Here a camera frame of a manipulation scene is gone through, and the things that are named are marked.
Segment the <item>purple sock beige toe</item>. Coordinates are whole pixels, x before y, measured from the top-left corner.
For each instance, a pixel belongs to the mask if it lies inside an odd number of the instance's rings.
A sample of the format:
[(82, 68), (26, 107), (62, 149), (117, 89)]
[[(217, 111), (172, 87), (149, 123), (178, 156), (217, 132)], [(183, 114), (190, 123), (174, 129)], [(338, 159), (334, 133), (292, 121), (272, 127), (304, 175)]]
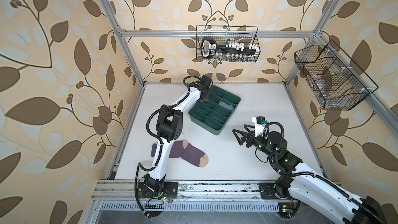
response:
[(169, 158), (180, 158), (198, 168), (203, 168), (209, 163), (208, 155), (202, 150), (191, 145), (186, 140), (174, 142), (169, 154)]

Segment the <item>blue grey sock green toe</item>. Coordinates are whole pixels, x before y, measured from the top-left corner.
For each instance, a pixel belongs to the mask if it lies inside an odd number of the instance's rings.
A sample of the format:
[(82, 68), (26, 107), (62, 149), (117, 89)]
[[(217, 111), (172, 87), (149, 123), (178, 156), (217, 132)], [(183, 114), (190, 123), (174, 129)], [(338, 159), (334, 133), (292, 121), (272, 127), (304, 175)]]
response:
[(224, 101), (220, 101), (218, 104), (228, 111), (231, 111), (231, 112), (234, 111), (234, 105), (232, 105), (232, 104), (228, 104)]

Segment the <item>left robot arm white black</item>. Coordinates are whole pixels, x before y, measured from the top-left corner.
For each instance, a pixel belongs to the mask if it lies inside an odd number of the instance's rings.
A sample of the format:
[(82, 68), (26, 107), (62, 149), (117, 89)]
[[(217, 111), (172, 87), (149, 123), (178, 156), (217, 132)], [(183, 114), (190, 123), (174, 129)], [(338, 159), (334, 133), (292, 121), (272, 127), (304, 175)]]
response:
[(208, 102), (213, 81), (204, 75), (187, 76), (183, 80), (186, 93), (171, 105), (162, 105), (146, 122), (146, 131), (157, 139), (151, 168), (137, 165), (136, 176), (145, 171), (144, 188), (152, 198), (160, 197), (165, 191), (166, 166), (175, 141), (182, 134), (183, 113), (196, 102)]

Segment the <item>green divided plastic tray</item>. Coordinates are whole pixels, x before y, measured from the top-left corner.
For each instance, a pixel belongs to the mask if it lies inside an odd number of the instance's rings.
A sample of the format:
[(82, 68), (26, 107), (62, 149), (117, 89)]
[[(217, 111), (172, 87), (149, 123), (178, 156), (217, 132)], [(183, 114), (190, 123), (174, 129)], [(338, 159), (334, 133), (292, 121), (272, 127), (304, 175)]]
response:
[[(234, 105), (234, 111), (228, 111), (218, 103), (224, 101)], [(212, 86), (209, 102), (196, 102), (188, 111), (190, 119), (213, 135), (219, 135), (237, 109), (241, 98), (218, 86)]]

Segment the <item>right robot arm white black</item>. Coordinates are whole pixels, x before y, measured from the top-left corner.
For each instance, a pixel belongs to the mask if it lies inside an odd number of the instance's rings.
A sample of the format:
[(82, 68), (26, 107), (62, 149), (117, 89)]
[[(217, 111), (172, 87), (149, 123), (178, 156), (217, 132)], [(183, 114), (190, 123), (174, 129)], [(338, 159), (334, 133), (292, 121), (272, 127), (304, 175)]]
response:
[(255, 147), (268, 157), (279, 174), (274, 193), (280, 199), (299, 200), (335, 224), (385, 224), (380, 204), (371, 197), (362, 198), (317, 173), (287, 149), (283, 126), (279, 122), (244, 125), (232, 132), (239, 145)]

